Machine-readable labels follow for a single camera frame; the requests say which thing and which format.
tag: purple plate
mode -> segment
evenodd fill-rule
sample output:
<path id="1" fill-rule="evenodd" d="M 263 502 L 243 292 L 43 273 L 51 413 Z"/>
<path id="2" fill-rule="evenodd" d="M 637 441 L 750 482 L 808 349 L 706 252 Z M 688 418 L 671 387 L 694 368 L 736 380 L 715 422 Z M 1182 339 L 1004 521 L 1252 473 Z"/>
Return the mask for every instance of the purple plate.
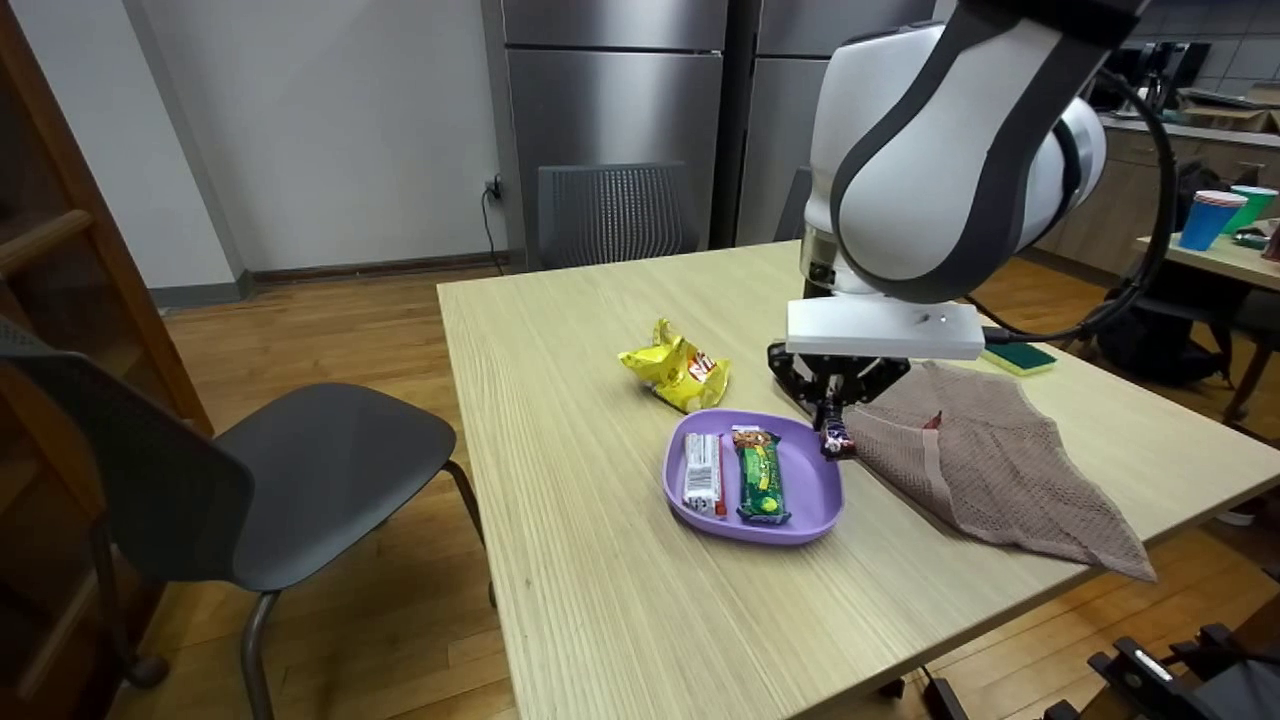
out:
<path id="1" fill-rule="evenodd" d="M 733 452 L 730 437 L 732 425 L 759 425 L 782 438 L 778 442 L 778 462 L 782 465 L 782 501 L 791 519 L 782 525 L 755 525 L 737 515 L 742 497 L 742 468 Z M 708 518 L 689 510 L 680 501 L 685 483 L 685 436 L 687 433 L 721 434 L 721 460 L 724 465 L 724 519 Z M 699 410 L 676 425 L 667 446 L 664 464 L 667 502 L 686 523 L 699 530 L 727 538 L 765 544 L 803 544 L 822 537 L 836 524 L 845 507 L 845 491 L 840 483 L 840 468 L 822 456 L 818 434 L 809 425 L 763 413 L 727 410 L 722 407 Z"/>

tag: refrigerator door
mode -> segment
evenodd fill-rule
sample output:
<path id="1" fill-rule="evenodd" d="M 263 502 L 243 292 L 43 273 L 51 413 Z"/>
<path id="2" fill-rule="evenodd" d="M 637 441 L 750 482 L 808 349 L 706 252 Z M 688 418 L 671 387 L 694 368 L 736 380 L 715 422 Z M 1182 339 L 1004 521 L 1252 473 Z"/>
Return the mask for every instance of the refrigerator door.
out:
<path id="1" fill-rule="evenodd" d="M 503 0 L 507 45 L 722 50 L 728 0 Z"/>
<path id="2" fill-rule="evenodd" d="M 508 50 L 507 63 L 525 238 L 535 268 L 541 165 L 684 161 L 707 246 L 718 55 Z"/>
<path id="3" fill-rule="evenodd" d="M 831 58 L 850 37 L 933 17 L 934 0 L 763 0 L 756 55 Z"/>
<path id="4" fill-rule="evenodd" d="M 827 60 L 760 58 L 746 131 L 736 245 L 771 242 L 797 168 L 809 164 Z"/>

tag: green sponge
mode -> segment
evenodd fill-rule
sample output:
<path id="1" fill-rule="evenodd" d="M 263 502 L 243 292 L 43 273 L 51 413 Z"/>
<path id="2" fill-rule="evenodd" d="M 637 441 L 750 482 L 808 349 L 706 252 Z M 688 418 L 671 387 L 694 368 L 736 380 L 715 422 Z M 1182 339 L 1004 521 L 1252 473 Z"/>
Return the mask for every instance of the green sponge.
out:
<path id="1" fill-rule="evenodd" d="M 988 345 L 982 351 L 982 359 L 1020 378 L 1051 370 L 1057 361 L 1048 352 L 1025 342 Z"/>

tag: wooden floor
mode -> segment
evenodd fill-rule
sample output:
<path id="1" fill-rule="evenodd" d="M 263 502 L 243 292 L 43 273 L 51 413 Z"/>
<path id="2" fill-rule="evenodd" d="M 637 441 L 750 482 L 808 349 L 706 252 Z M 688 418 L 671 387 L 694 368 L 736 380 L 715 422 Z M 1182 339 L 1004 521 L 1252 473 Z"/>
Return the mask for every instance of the wooden floor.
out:
<path id="1" fill-rule="evenodd" d="M 168 325 L 219 430 L 291 388 L 343 380 L 447 419 L 460 430 L 454 457 L 468 466 L 435 284 L 483 274 L 275 287 L 241 305 L 174 314 Z M 1102 291 L 1015 260 L 978 296 L 1015 324 L 1050 331 L 1079 319 Z M 1252 348 L 1240 345 L 1243 363 Z M 1230 395 L 1212 382 L 1160 392 L 1208 415 Z M 1280 436 L 1280 370 L 1267 374 L 1253 409 L 1249 427 Z M 1271 598 L 1276 587 L 1240 550 L 1274 556 L 1274 539 L 1265 529 L 1228 542 L 1184 533 L 1152 550 L 1158 583 L 1102 575 L 929 669 L 955 684 L 975 719 L 1039 717 L 1061 698 L 1083 705 L 1101 685 L 1084 661 L 1116 637 L 1160 647 L 1206 623 L 1236 624 Z M 276 716 L 515 719 L 486 583 L 483 548 L 440 475 L 384 528 L 282 596 L 265 641 Z M 145 647 L 168 657 L 173 674 L 154 691 L 122 688 L 111 717 L 247 717 L 237 651 L 252 600 L 223 584 L 170 584 Z M 837 698 L 808 716 L 923 714 L 916 684 L 902 701 Z"/>

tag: brown cloth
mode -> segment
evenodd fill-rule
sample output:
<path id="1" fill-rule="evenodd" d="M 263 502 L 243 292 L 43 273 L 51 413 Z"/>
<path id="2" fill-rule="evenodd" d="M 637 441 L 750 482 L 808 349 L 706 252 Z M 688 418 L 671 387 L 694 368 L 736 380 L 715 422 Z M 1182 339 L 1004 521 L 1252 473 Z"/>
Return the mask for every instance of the brown cloth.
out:
<path id="1" fill-rule="evenodd" d="M 966 534 L 1156 579 L 1124 515 L 1009 378 L 920 363 L 845 424 L 868 468 Z"/>

